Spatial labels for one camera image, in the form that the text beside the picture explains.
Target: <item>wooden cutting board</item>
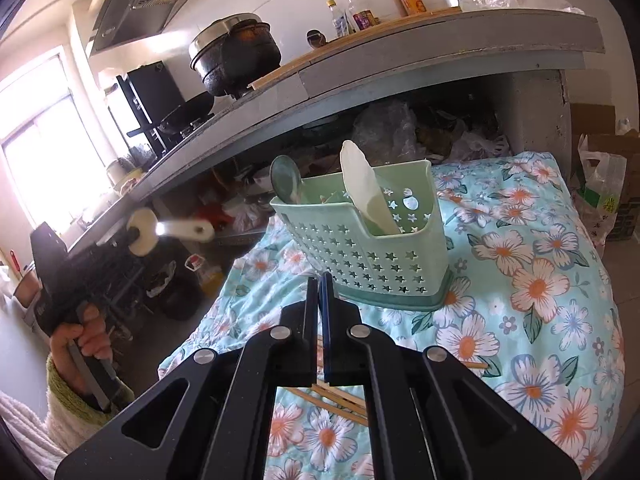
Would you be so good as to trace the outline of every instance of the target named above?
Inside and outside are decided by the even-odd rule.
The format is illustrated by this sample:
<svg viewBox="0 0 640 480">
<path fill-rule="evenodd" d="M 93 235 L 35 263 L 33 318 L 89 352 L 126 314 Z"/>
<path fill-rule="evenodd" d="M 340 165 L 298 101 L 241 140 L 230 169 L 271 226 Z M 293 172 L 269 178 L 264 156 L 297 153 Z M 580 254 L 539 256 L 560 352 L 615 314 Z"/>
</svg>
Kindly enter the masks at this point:
<svg viewBox="0 0 640 480">
<path fill-rule="evenodd" d="M 297 57 L 296 59 L 288 62 L 286 65 L 268 73 L 266 76 L 251 83 L 254 90 L 262 88 L 263 86 L 275 81 L 284 79 L 296 72 L 300 72 L 303 68 L 306 68 L 313 63 L 325 59 L 333 54 L 345 50 L 352 44 L 365 43 L 368 40 L 374 40 L 382 36 L 388 36 L 393 34 L 396 30 L 406 27 L 407 25 L 414 25 L 420 22 L 426 22 L 437 18 L 439 16 L 449 16 L 451 14 L 458 14 L 462 12 L 460 7 L 449 7 L 447 9 L 434 10 L 433 12 L 422 12 L 421 14 L 413 14 L 404 18 L 398 18 L 396 20 L 390 20 L 389 22 L 381 23 L 375 27 L 369 27 L 365 30 L 360 30 L 354 34 L 345 36 L 344 38 L 338 38 L 327 43 L 325 46 L 316 48 L 315 50 L 305 54 L 304 56 Z"/>
</svg>

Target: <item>frying pan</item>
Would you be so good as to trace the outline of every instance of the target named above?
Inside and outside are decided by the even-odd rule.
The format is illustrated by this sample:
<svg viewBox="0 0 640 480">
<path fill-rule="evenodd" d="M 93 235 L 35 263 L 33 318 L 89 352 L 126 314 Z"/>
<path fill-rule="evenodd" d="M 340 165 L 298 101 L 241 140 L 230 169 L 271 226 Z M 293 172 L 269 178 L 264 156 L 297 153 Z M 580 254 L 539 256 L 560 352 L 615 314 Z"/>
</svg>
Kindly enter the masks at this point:
<svg viewBox="0 0 640 480">
<path fill-rule="evenodd" d="M 185 104 L 178 106 L 159 123 L 148 124 L 147 126 L 133 130 L 127 133 L 127 137 L 146 134 L 155 128 L 165 135 L 179 134 L 193 121 L 206 117 L 213 107 L 214 99 L 215 97 L 209 92 L 198 94 L 196 97 L 185 102 Z"/>
</svg>

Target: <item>plastic basket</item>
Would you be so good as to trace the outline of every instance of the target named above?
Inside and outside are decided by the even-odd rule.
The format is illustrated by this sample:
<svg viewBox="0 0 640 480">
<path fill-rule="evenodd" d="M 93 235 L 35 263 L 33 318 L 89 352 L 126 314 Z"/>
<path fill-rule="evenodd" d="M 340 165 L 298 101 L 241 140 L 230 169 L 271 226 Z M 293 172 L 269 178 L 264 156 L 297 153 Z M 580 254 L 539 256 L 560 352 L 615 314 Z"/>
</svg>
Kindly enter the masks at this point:
<svg viewBox="0 0 640 480">
<path fill-rule="evenodd" d="M 318 271 L 344 297 L 403 310 L 442 305 L 452 272 L 428 160 L 374 168 L 403 234 L 374 236 L 344 189 L 341 173 L 303 180 L 303 204 L 271 201 Z"/>
</svg>

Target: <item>metal screw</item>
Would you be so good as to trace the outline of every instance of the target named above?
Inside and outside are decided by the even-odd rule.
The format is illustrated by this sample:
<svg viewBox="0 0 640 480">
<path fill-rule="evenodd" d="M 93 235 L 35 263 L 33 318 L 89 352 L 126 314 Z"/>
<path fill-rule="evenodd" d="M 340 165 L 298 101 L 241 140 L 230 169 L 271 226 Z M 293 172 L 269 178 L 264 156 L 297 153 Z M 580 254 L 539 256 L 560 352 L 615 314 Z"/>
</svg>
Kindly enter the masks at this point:
<svg viewBox="0 0 640 480">
<path fill-rule="evenodd" d="M 274 339 L 286 339 L 290 335 L 291 330 L 286 326 L 278 325 L 271 329 L 271 337 Z"/>
<path fill-rule="evenodd" d="M 447 358 L 447 351 L 442 346 L 432 346 L 427 350 L 427 357 L 431 361 L 441 363 Z"/>
<path fill-rule="evenodd" d="M 208 348 L 203 348 L 202 350 L 198 350 L 193 355 L 193 360 L 196 361 L 199 365 L 205 365 L 213 361 L 216 358 L 216 353 L 213 350 L 209 350 Z"/>
<path fill-rule="evenodd" d="M 351 327 L 351 335 L 358 339 L 364 339 L 369 336 L 371 329 L 367 325 L 353 325 Z"/>
</svg>

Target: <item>pot lid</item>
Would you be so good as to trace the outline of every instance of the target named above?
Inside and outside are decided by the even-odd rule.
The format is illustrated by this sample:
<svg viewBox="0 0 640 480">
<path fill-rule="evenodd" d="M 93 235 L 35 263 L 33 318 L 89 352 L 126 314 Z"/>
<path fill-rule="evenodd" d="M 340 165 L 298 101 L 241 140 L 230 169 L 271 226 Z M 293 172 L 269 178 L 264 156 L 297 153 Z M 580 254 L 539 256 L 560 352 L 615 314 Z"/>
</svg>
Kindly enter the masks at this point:
<svg viewBox="0 0 640 480">
<path fill-rule="evenodd" d="M 244 12 L 242 14 L 234 14 L 233 16 L 227 16 L 226 18 L 222 18 L 221 20 L 217 20 L 209 27 L 205 28 L 200 34 L 198 34 L 195 39 L 189 45 L 189 57 L 193 61 L 193 59 L 197 56 L 199 51 L 201 51 L 204 47 L 206 47 L 209 43 L 224 36 L 231 29 L 240 22 L 244 22 L 244 20 L 255 20 L 258 23 L 261 23 L 262 20 L 260 16 L 257 14 L 251 14 L 250 12 Z"/>
</svg>

